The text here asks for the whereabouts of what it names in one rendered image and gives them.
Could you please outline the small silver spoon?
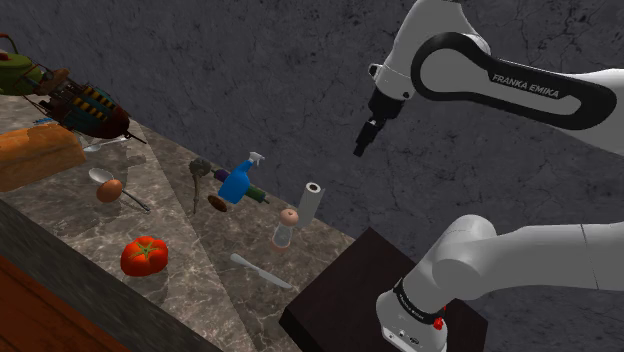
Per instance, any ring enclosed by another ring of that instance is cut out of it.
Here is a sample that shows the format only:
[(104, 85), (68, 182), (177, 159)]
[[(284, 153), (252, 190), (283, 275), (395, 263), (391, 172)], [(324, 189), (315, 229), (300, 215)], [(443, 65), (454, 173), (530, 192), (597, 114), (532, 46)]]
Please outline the small silver spoon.
[(96, 144), (92, 144), (89, 145), (87, 147), (83, 148), (83, 151), (85, 153), (91, 153), (91, 152), (97, 152), (99, 151), (103, 146), (109, 145), (109, 144), (114, 144), (114, 143), (120, 143), (120, 142), (124, 142), (127, 141), (127, 138), (122, 136), (122, 137), (118, 137), (112, 140), (107, 140), (107, 141), (103, 141), (103, 142), (99, 142)]

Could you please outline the purple green rolling pin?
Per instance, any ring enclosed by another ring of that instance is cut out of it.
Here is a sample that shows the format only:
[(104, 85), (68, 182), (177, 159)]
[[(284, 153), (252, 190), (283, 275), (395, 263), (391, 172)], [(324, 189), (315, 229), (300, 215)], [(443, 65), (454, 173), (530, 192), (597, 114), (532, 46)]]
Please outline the purple green rolling pin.
[[(224, 169), (212, 170), (212, 173), (213, 173), (213, 177), (216, 180), (221, 181), (221, 182), (224, 182), (230, 175), (230, 173)], [(269, 204), (269, 201), (266, 199), (266, 193), (254, 186), (250, 186), (247, 192), (245, 193), (245, 195), (257, 201), (258, 203)]]

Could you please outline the wooden counter cabinet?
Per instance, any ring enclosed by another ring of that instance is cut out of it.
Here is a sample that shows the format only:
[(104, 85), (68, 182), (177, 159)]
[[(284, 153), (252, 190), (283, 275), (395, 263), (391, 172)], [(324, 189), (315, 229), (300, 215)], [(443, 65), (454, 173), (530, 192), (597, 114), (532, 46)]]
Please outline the wooden counter cabinet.
[(222, 352), (0, 200), (0, 352)]

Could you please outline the dark robot stand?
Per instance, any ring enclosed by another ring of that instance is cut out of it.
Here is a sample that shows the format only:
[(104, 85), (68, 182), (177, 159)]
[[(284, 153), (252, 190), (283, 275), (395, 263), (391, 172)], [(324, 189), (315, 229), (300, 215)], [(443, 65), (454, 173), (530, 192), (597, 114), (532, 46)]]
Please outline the dark robot stand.
[(377, 317), (378, 296), (416, 264), (369, 228), (289, 303), (279, 320), (302, 352), (424, 352)]

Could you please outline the red tomato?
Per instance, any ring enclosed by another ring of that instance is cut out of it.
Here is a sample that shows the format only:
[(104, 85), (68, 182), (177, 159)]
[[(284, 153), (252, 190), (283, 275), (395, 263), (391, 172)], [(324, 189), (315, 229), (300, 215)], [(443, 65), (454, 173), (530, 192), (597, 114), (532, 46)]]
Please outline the red tomato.
[(129, 243), (120, 258), (128, 276), (144, 277), (162, 271), (168, 264), (168, 247), (163, 240), (141, 236)]

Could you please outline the blue spray bottle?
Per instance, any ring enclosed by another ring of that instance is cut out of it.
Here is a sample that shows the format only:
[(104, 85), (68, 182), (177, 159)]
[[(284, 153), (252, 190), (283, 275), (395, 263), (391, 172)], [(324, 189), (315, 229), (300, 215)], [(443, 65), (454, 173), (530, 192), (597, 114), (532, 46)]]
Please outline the blue spray bottle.
[(250, 187), (247, 176), (249, 169), (265, 157), (257, 152), (251, 152), (246, 161), (239, 164), (223, 181), (218, 191), (218, 196), (232, 204), (237, 204), (246, 194)]

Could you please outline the glass pepper mill wooden top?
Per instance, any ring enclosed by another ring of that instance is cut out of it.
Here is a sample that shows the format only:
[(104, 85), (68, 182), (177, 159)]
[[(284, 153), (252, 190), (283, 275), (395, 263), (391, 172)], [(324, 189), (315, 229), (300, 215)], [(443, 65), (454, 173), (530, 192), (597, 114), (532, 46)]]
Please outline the glass pepper mill wooden top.
[(284, 209), (279, 214), (279, 223), (274, 230), (271, 245), (276, 251), (285, 251), (290, 246), (293, 229), (299, 221), (296, 210)]

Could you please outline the green kettle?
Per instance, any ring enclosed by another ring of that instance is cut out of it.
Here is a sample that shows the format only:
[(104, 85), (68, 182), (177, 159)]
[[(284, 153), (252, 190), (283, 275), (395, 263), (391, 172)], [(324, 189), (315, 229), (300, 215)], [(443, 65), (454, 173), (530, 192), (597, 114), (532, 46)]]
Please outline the green kettle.
[(13, 48), (12, 52), (0, 50), (0, 95), (31, 95), (44, 73), (30, 58), (18, 53), (9, 35), (0, 33), (0, 39), (7, 39)]

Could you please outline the brown bread loaf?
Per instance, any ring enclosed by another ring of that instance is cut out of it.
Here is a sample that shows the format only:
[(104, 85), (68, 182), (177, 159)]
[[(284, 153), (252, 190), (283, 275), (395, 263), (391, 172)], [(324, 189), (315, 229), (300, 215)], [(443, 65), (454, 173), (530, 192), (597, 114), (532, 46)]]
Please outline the brown bread loaf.
[(57, 124), (0, 134), (0, 192), (8, 192), (86, 161), (76, 136)]

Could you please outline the silver butter knife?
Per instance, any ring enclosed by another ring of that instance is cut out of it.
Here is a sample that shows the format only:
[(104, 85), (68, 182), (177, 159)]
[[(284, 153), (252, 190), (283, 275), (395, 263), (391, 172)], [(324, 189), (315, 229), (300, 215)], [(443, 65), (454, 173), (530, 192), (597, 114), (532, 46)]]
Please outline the silver butter knife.
[(265, 280), (281, 287), (281, 288), (285, 288), (285, 289), (291, 289), (292, 285), (285, 282), (284, 280), (280, 279), (279, 277), (275, 276), (274, 274), (267, 272), (255, 265), (253, 265), (252, 263), (250, 263), (249, 261), (247, 261), (245, 258), (243, 258), (242, 256), (240, 256), (237, 253), (232, 253), (230, 255), (230, 260), (240, 264), (244, 267), (247, 267), (249, 269), (254, 270), (260, 277), (264, 278)]

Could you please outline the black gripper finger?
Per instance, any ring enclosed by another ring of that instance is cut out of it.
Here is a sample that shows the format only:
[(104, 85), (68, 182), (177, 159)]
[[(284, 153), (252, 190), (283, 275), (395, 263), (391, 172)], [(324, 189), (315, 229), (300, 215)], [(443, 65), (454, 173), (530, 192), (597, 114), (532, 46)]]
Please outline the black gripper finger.
[(353, 151), (355, 156), (361, 157), (367, 146), (372, 143), (377, 134), (383, 129), (383, 120), (370, 118), (361, 128), (356, 138), (356, 147)]

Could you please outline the brown wooden ladle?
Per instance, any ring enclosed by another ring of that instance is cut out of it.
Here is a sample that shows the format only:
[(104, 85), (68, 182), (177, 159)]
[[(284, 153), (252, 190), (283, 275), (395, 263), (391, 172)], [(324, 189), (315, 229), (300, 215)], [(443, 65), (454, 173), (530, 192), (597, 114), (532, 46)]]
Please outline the brown wooden ladle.
[[(197, 212), (197, 206), (200, 200), (200, 180), (202, 177), (208, 175), (212, 170), (212, 164), (201, 157), (197, 157), (189, 163), (189, 171), (191, 173), (194, 182), (194, 196), (193, 196), (193, 213)], [(227, 206), (225, 202), (216, 195), (208, 195), (207, 200), (209, 204), (220, 212), (226, 212)]]

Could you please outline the brown egg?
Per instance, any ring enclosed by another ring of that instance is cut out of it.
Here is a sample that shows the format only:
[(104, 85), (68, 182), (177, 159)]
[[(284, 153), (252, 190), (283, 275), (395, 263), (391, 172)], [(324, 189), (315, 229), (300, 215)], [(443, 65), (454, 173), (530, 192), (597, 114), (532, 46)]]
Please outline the brown egg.
[(96, 191), (96, 197), (102, 203), (110, 203), (117, 200), (122, 191), (123, 184), (117, 179), (111, 179), (99, 186)]

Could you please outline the white paper towel roll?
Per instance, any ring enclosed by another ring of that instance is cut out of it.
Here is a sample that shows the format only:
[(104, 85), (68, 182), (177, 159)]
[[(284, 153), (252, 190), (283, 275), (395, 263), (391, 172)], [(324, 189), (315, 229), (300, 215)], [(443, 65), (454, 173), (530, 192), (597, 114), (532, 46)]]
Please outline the white paper towel roll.
[(297, 207), (298, 222), (296, 226), (308, 226), (315, 217), (325, 190), (315, 182), (308, 182)]

